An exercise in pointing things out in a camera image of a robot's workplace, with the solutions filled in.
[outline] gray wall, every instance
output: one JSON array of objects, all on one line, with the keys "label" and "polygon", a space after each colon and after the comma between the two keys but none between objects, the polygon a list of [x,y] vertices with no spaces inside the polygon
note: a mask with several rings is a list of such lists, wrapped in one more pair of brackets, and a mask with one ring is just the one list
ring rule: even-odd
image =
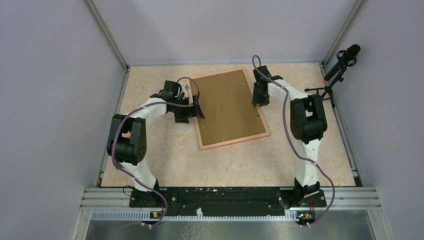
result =
[{"label": "gray wall", "polygon": [[82,0],[0,3],[0,239],[71,237],[123,70]]},{"label": "gray wall", "polygon": [[422,0],[367,1],[339,48],[359,44],[358,63],[335,85],[363,179],[408,240],[423,238],[423,11]]},{"label": "gray wall", "polygon": [[95,0],[129,65],[322,61],[354,0]]}]

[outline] gray floor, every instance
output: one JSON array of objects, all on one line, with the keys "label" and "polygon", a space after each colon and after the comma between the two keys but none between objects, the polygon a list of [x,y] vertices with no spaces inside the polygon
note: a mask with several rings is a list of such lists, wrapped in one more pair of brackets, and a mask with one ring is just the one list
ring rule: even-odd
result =
[{"label": "gray floor", "polygon": [[86,240],[374,240],[366,211],[330,211],[311,228],[292,222],[167,221],[149,230],[129,221],[91,221]]}]

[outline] tripod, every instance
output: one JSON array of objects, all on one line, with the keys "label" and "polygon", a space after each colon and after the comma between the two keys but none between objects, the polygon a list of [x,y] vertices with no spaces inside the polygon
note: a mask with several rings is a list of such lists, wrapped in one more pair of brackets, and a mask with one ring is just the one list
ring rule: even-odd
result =
[{"label": "tripod", "polygon": [[324,93],[321,95],[322,100],[323,101],[324,100],[330,100],[331,101],[332,108],[335,108],[336,105],[334,104],[333,89],[332,89],[332,87],[337,82],[343,82],[344,79],[343,79],[342,75],[345,73],[345,71],[346,71],[346,66],[341,66],[340,71],[335,76],[335,78],[332,80],[332,82],[330,83],[330,85],[324,86],[324,87],[318,87],[318,88],[305,88],[305,92],[315,90],[316,91],[316,94],[319,94],[319,91],[320,90],[324,90]]}]

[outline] brown board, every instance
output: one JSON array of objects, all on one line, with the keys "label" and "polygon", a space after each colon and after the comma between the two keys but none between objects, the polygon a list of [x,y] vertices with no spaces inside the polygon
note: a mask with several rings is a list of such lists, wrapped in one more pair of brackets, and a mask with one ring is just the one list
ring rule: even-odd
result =
[{"label": "brown board", "polygon": [[[194,118],[200,150],[270,136],[259,106],[252,104],[253,86],[244,68],[194,77],[205,119]],[[191,82],[190,101],[196,86]]]}]

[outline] wooden frame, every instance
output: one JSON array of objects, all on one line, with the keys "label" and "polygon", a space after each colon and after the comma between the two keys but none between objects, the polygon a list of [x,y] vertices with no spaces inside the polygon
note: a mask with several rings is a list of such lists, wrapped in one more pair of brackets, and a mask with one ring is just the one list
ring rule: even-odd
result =
[{"label": "wooden frame", "polygon": [[[217,72],[217,73],[213,73],[213,74],[204,74],[204,75],[193,77],[193,79],[196,80],[196,79],[203,78],[203,77],[224,75],[224,74],[227,74],[227,73],[237,72],[237,71],[240,71],[240,70],[243,71],[244,78],[245,78],[246,83],[249,87],[250,93],[253,95],[252,82],[250,81],[249,75],[248,75],[248,73],[247,73],[247,71],[244,67],[243,68],[229,69],[229,70],[226,70],[226,71],[221,71],[221,72]],[[188,84],[189,86],[191,86],[190,81],[188,79],[186,80],[185,83]],[[187,92],[188,92],[188,96],[189,96],[189,102],[191,104],[191,103],[193,103],[192,88],[190,87]],[[262,121],[263,127],[265,129],[264,133],[255,134],[255,135],[246,136],[246,137],[241,137],[241,138],[223,141],[223,142],[218,142],[218,143],[209,144],[209,145],[203,144],[202,136],[201,136],[201,132],[200,132],[199,121],[198,121],[197,117],[194,117],[194,126],[195,126],[195,130],[196,130],[196,135],[197,135],[197,140],[198,140],[200,150],[204,151],[204,150],[216,149],[216,148],[220,148],[220,147],[224,147],[224,146],[229,146],[229,145],[233,145],[233,144],[238,144],[238,143],[243,143],[243,142],[247,142],[247,141],[252,141],[252,140],[256,140],[256,139],[269,137],[271,135],[271,133],[270,133],[270,130],[268,128],[267,121],[264,118],[264,114],[263,114],[261,108],[258,105],[256,106],[256,109],[257,109],[257,112],[259,114],[260,120]]]}]

